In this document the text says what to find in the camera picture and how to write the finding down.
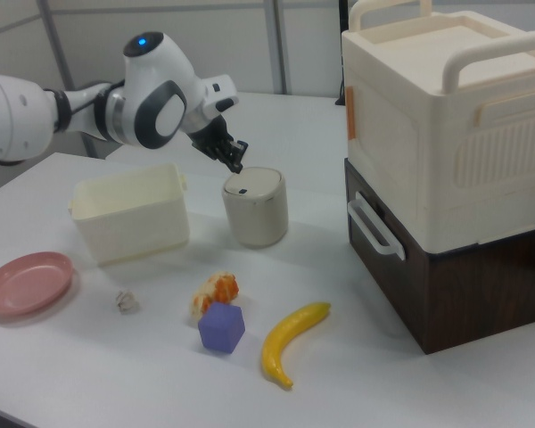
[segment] gray wall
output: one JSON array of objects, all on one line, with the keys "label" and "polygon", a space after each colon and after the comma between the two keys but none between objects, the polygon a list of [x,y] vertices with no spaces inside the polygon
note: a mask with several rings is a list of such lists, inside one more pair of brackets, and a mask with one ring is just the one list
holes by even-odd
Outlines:
[{"label": "gray wall", "polygon": [[[434,10],[474,10],[535,29],[535,2],[471,3],[434,0]],[[416,6],[397,6],[371,15],[369,23],[413,13]],[[170,35],[200,77],[227,73],[240,91],[330,97],[339,92],[336,0],[0,0],[0,73],[67,89],[121,80],[123,45],[146,30]],[[94,146],[99,157],[117,147]],[[56,136],[50,152],[86,155],[78,135]],[[0,167],[0,185],[36,161]]]}]

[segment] purple hexagonal block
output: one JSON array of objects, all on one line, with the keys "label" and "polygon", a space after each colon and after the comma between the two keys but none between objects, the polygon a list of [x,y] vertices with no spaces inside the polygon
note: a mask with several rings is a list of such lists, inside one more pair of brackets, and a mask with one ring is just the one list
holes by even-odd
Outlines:
[{"label": "purple hexagonal block", "polygon": [[242,309],[215,301],[198,322],[198,330],[204,348],[231,354],[245,331]]}]

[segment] white handle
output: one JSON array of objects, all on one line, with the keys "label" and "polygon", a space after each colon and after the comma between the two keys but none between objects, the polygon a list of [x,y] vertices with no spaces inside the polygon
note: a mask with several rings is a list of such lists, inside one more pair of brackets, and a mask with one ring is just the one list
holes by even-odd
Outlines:
[{"label": "white handle", "polygon": [[494,38],[487,43],[467,47],[449,57],[442,74],[442,91],[451,94],[458,88],[460,71],[473,62],[486,61],[500,56],[535,51],[535,31],[521,36]]},{"label": "white handle", "polygon": [[475,125],[495,127],[504,121],[514,122],[522,119],[527,114],[535,114],[535,92],[483,104],[479,108]]},{"label": "white handle", "polygon": [[[359,216],[359,211],[366,216],[366,218],[376,227],[388,245],[382,245],[375,238],[373,233],[368,229],[363,219]],[[401,260],[405,259],[404,248],[402,244],[396,239],[396,236],[392,234],[389,228],[383,223],[383,221],[376,215],[373,208],[362,197],[360,193],[357,193],[357,199],[347,204],[347,211],[360,231],[366,237],[366,239],[373,245],[373,248],[382,255],[396,254]]]},{"label": "white handle", "polygon": [[[350,10],[349,14],[349,31],[359,31],[361,29],[360,19],[362,16],[371,11],[384,9],[386,7],[396,6],[397,4],[413,3],[417,0],[358,0]],[[420,15],[432,15],[432,0],[420,1]]]}]

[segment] table surface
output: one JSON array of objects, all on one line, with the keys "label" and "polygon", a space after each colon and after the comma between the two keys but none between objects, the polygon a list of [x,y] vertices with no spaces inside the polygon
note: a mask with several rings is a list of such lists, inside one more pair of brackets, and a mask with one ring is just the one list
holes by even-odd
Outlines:
[{"label": "table surface", "polygon": [[[332,99],[243,94],[226,113],[245,166],[286,175],[290,228],[262,250],[230,234],[225,167],[179,136],[110,160],[54,154],[0,189],[0,266],[67,254],[70,291],[33,316],[0,318],[0,413],[40,428],[535,426],[535,324],[425,356],[349,244],[344,109]],[[97,267],[67,204],[79,181],[163,161],[186,174],[190,242]],[[210,274],[236,274],[246,332],[231,355],[202,347],[188,313]],[[121,315],[120,291],[141,304]],[[260,370],[263,339],[314,300],[329,317],[283,355],[295,384]]]}]

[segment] dark brown drawer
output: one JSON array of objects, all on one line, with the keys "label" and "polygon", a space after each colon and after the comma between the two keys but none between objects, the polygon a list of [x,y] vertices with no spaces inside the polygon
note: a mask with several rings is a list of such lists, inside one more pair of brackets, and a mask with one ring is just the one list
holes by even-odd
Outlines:
[{"label": "dark brown drawer", "polygon": [[[535,231],[429,254],[348,160],[345,177],[347,202],[360,193],[404,251],[404,259],[381,254],[349,216],[351,245],[425,353],[535,321]],[[363,213],[360,217],[379,249],[388,245]]]}]

